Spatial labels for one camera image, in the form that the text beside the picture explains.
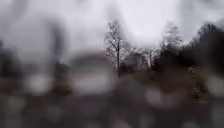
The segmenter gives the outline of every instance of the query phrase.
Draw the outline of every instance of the sky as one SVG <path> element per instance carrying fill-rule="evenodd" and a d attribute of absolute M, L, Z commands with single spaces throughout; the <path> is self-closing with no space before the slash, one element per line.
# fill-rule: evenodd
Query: sky
<path fill-rule="evenodd" d="M 137 45 L 158 43 L 158 40 L 161 38 L 161 33 L 168 21 L 177 24 L 183 36 L 186 37 L 186 40 L 190 39 L 204 22 L 217 22 L 222 19 L 224 12 L 224 2 L 222 2 L 222 0 L 18 1 L 19 0 L 0 1 L 1 34 L 5 33 L 7 29 L 6 26 L 12 26 L 13 23 L 11 21 L 17 22 L 15 17 L 21 19 L 18 18 L 20 12 L 23 12 L 21 13 L 21 17 L 26 17 L 27 19 L 31 18 L 31 15 L 36 15 L 38 12 L 39 14 L 52 17 L 54 17 L 54 15 L 60 15 L 59 17 L 61 19 L 65 19 L 64 23 L 67 25 L 67 28 L 71 29 L 72 32 L 70 32 L 70 34 L 72 33 L 72 35 L 74 35 L 73 33 L 79 33 L 81 31 L 89 35 L 94 35 L 96 31 L 98 33 L 97 37 L 94 39 L 91 36 L 80 36 L 72 37 L 71 40 L 74 40 L 73 38 L 85 38 L 87 40 L 91 38 L 91 40 L 95 40 L 93 42 L 99 40 L 102 42 L 103 33 L 107 31 L 105 29 L 107 27 L 107 22 L 114 19 L 116 17 L 115 15 L 119 15 L 127 38 Z M 12 5 L 19 5 L 21 9 L 13 10 L 12 7 L 15 8 L 17 6 Z"/>
<path fill-rule="evenodd" d="M 10 23 L 8 21 L 12 20 L 11 17 L 18 15 L 15 12 L 14 14 L 10 13 L 10 7 L 13 7 L 12 3 L 18 4 L 17 1 L 18 0 L 0 1 L 0 20 L 3 21 L 3 19 L 8 19 L 7 21 L 4 21 L 4 23 L 0 22 L 1 24 L 4 24 L 0 24 L 0 26 L 7 26 L 7 24 Z M 67 8 L 66 10 L 61 9 L 61 12 L 57 10 L 57 13 L 64 13 L 63 15 L 78 15 L 77 17 L 79 17 L 79 15 L 82 15 L 86 9 L 89 9 L 93 15 L 94 13 L 97 13 L 98 15 L 98 13 L 102 11 L 100 8 L 107 8 L 109 4 L 115 4 L 115 6 L 117 6 L 116 9 L 119 10 L 117 12 L 119 12 L 119 15 L 122 17 L 122 22 L 125 24 L 126 29 L 124 31 L 126 32 L 126 35 L 129 38 L 138 40 L 137 43 L 140 43 L 140 45 L 141 43 L 150 43 L 152 40 L 159 38 L 166 22 L 174 21 L 176 19 L 175 6 L 177 0 L 166 0 L 165 2 L 163 0 L 117 0 L 117 3 L 111 1 L 113 0 L 83 0 L 83 2 L 80 2 L 80 0 L 29 0 L 28 10 L 31 12 L 39 9 L 44 13 L 55 14 L 55 8 L 60 10 L 60 8 L 65 7 Z M 107 19 L 107 17 L 102 16 L 97 18 L 98 20 L 95 22 L 100 23 L 101 20 Z"/>

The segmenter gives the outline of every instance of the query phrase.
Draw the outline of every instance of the treeline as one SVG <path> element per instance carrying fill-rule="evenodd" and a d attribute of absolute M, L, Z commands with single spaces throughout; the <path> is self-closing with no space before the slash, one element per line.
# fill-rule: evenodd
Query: treeline
<path fill-rule="evenodd" d="M 216 35 L 215 39 L 219 42 L 221 40 L 217 35 L 217 32 L 221 32 L 221 30 L 211 23 L 206 23 L 190 42 L 183 45 L 184 41 L 179 35 L 178 27 L 172 23 L 168 23 L 162 35 L 159 48 L 141 49 L 135 48 L 131 46 L 130 42 L 123 40 L 123 35 L 120 32 L 121 28 L 117 22 L 111 23 L 109 26 L 110 31 L 105 37 L 106 56 L 116 65 L 120 74 L 129 74 L 135 72 L 136 69 L 145 69 L 145 65 L 141 64 L 142 67 L 136 68 L 137 63 L 141 61 L 145 61 L 141 63 L 147 63 L 147 69 L 153 71 L 161 71 L 168 67 L 197 67 L 199 63 L 204 62 L 201 59 L 206 58 L 206 55 L 200 51 L 201 49 L 205 49 L 205 46 L 202 46 L 202 44 L 206 43 L 200 42 L 205 42 L 212 35 Z M 214 54 L 217 54 L 213 55 L 214 58 L 222 55 L 220 53 Z M 133 61 L 135 64 L 127 63 L 127 58 L 132 59 L 129 61 Z"/>

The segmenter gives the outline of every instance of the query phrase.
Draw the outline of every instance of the bare tree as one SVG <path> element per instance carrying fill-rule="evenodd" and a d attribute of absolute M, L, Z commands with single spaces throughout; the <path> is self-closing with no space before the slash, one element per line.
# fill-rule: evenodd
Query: bare tree
<path fill-rule="evenodd" d="M 125 39 L 125 35 L 117 21 L 109 23 L 110 31 L 106 33 L 104 42 L 106 47 L 106 56 L 109 57 L 117 67 L 118 74 L 121 60 L 129 52 L 130 46 Z"/>

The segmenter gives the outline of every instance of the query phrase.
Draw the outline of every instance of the overcast sky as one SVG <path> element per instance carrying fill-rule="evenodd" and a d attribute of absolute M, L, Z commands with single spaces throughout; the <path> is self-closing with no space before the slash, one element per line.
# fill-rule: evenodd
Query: overcast sky
<path fill-rule="evenodd" d="M 22 1 L 26 0 L 0 0 L 0 27 L 7 26 L 7 24 L 10 23 L 6 19 L 10 20 L 8 14 L 12 3 L 21 4 Z M 81 26 L 79 29 L 84 28 L 84 26 L 91 28 L 91 25 L 106 26 L 105 23 L 109 21 L 110 18 L 104 15 L 104 12 L 106 12 L 104 10 L 113 8 L 114 5 L 116 5 L 117 12 L 121 15 L 122 22 L 126 28 L 124 31 L 128 37 L 138 40 L 137 43 L 139 44 L 155 43 L 155 41 L 160 38 L 161 32 L 168 21 L 180 25 L 182 27 L 181 30 L 184 30 L 183 33 L 185 32 L 184 34 L 189 38 L 195 34 L 195 31 L 205 21 L 216 22 L 222 19 L 224 3 L 222 0 L 116 0 L 117 3 L 115 3 L 115 0 L 27 1 L 29 1 L 29 9 L 26 10 L 26 14 L 31 15 L 32 13 L 28 12 L 39 10 L 49 15 L 59 14 L 64 17 L 71 16 L 79 18 L 76 24 L 72 22 L 71 25 L 71 28 L 74 28 L 75 25 Z M 95 16 L 94 21 L 87 20 L 89 16 Z M 98 39 L 94 38 L 94 40 L 102 40 L 100 36 L 97 38 Z"/>

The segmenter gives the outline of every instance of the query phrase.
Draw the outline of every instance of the tree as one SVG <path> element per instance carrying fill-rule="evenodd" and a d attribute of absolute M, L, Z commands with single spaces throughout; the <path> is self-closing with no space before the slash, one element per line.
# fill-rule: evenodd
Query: tree
<path fill-rule="evenodd" d="M 168 22 L 162 34 L 161 48 L 167 49 L 177 47 L 182 41 L 178 27 L 175 24 Z"/>
<path fill-rule="evenodd" d="M 178 27 L 173 23 L 168 23 L 160 43 L 160 51 L 152 58 L 151 67 L 155 70 L 162 70 L 167 66 L 181 65 L 179 61 L 179 49 L 182 43 Z"/>
<path fill-rule="evenodd" d="M 106 56 L 109 57 L 117 67 L 118 74 L 121 60 L 129 52 L 130 46 L 124 39 L 124 34 L 117 21 L 108 24 L 110 31 L 106 33 L 104 42 L 106 47 Z"/>

